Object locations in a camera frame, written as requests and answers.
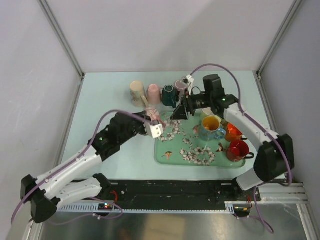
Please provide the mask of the light green mug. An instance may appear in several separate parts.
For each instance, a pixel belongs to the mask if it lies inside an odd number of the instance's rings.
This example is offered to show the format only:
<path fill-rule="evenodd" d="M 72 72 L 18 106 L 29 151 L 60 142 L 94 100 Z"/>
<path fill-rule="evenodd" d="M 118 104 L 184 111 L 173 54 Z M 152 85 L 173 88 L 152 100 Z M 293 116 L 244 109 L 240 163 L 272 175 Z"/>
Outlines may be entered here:
<path fill-rule="evenodd" d="M 206 118 L 206 117 L 215 117 L 215 118 L 218 120 L 219 123 L 222 122 L 222 119 L 221 119 L 219 116 L 215 115 L 215 114 L 212 112 L 212 110 L 211 110 L 210 107 L 207 107 L 207 108 L 203 108 L 203 109 L 202 109 L 202 112 L 201 112 L 201 114 L 200 114 L 200 119 L 203 120 L 203 119 Z"/>

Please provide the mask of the blue floral mug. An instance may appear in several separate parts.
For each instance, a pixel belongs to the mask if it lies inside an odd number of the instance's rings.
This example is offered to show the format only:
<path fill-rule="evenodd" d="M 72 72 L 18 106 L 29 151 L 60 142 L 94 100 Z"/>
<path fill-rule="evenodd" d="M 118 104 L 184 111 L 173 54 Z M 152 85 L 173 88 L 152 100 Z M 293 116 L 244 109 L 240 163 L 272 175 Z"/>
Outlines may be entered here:
<path fill-rule="evenodd" d="M 206 142 L 221 140 L 226 136 L 226 131 L 221 127 L 220 122 L 214 116 L 205 117 L 198 129 L 199 137 Z"/>

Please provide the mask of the cream floral mug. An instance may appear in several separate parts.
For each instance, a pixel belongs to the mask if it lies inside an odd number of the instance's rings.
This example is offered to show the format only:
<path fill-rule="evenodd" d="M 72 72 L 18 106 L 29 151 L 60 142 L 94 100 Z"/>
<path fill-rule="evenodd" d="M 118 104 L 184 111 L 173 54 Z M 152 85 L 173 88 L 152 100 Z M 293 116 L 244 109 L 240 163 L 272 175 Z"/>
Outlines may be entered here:
<path fill-rule="evenodd" d="M 130 86 L 131 102 L 135 107 L 148 108 L 149 102 L 147 100 L 144 84 L 139 81 L 133 81 Z"/>

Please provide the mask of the orange mug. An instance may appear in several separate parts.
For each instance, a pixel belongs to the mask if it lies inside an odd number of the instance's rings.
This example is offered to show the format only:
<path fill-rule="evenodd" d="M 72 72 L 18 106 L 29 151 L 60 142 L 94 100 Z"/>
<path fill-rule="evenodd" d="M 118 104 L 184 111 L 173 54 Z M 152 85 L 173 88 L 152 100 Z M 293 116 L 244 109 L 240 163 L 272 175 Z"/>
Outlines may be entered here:
<path fill-rule="evenodd" d="M 243 137 L 243 133 L 240 132 L 233 124 L 228 123 L 226 126 L 226 135 L 224 137 L 228 142 L 237 140 L 245 141 L 246 137 Z"/>

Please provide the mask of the red mug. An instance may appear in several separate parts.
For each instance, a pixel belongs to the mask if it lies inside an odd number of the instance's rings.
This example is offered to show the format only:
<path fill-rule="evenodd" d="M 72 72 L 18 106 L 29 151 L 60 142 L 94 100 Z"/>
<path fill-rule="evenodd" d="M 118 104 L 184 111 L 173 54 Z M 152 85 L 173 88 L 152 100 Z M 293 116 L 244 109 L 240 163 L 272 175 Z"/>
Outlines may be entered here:
<path fill-rule="evenodd" d="M 226 157 L 231 162 L 253 159 L 255 154 L 250 152 L 249 146 L 243 140 L 232 141 L 226 151 Z"/>

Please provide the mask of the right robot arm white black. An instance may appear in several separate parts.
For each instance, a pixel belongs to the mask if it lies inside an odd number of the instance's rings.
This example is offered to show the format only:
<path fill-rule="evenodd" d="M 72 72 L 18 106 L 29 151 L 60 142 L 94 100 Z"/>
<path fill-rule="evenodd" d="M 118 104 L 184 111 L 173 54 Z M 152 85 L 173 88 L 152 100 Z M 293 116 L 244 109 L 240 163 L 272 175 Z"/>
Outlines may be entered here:
<path fill-rule="evenodd" d="M 187 88 L 171 119 L 188 120 L 196 110 L 210 108 L 215 115 L 237 127 L 257 151 L 253 168 L 234 179 L 235 185 L 231 187 L 234 199 L 243 200 L 250 189 L 283 174 L 287 174 L 287 186 L 292 184 L 295 160 L 293 140 L 288 134 L 280 135 L 251 117 L 241 105 L 240 98 L 225 93 L 217 74 L 203 78 L 204 92 L 199 94 L 192 94 L 192 75 L 185 76 L 181 82 Z"/>

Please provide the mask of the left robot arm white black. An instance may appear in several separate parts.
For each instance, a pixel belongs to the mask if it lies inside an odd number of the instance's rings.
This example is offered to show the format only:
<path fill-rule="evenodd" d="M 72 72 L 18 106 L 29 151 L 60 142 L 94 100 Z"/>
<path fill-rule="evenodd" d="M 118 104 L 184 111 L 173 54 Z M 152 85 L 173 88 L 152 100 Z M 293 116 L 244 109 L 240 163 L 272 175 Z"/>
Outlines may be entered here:
<path fill-rule="evenodd" d="M 137 135 L 157 138 L 163 133 L 162 124 L 152 120 L 146 111 L 129 113 L 114 110 L 115 116 L 75 156 L 52 170 L 21 180 L 21 203 L 31 204 L 31 219 L 39 224 L 49 220 L 65 205 L 91 197 L 101 200 L 111 194 L 111 184 L 102 174 L 74 183 L 76 177 L 101 164 L 120 151 L 121 146 Z"/>

